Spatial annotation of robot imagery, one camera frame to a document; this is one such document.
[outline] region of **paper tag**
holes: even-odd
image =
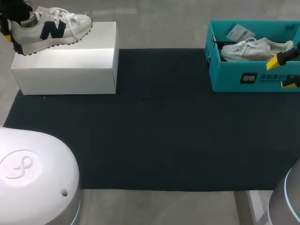
[[[236,24],[235,27],[229,32],[229,34],[226,37],[232,41],[240,42],[246,40],[247,38],[252,38],[254,36],[255,33],[242,27],[239,24]]]

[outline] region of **teal shoe box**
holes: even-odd
[[[219,51],[222,46],[235,44],[227,38],[237,25],[255,33],[256,39],[273,42],[300,41],[300,21],[211,21],[205,54],[212,89],[217,92],[300,92],[300,88],[282,88],[281,81],[300,75],[300,61],[267,71],[266,61],[224,62]]]

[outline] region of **white shoe box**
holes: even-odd
[[[33,55],[15,55],[11,71],[24,95],[115,94],[116,22],[94,22],[82,40]]]

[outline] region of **shoe sole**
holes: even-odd
[[[53,39],[47,39],[45,41],[32,43],[32,44],[20,45],[14,40],[13,37],[11,37],[11,39],[14,44],[14,50],[16,53],[20,55],[32,55],[54,46],[75,44],[78,41],[82,40],[82,38],[84,38],[86,35],[88,35],[92,27],[93,27],[93,20],[92,20],[92,26],[90,28],[77,35],[79,40],[76,40],[74,37],[53,38]]]
[[[241,61],[237,61],[237,60],[231,60],[231,59],[228,59],[225,57],[223,57],[223,59],[225,59],[227,62],[241,62]]]

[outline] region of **new balance sneaker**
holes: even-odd
[[[277,53],[286,52],[293,48],[293,42],[276,43],[262,38],[253,37],[235,45],[226,45],[221,50],[221,56],[227,61],[269,61]]]
[[[19,54],[29,55],[54,45],[73,44],[91,29],[92,19],[62,8],[39,7],[21,24],[11,22],[12,42]]]

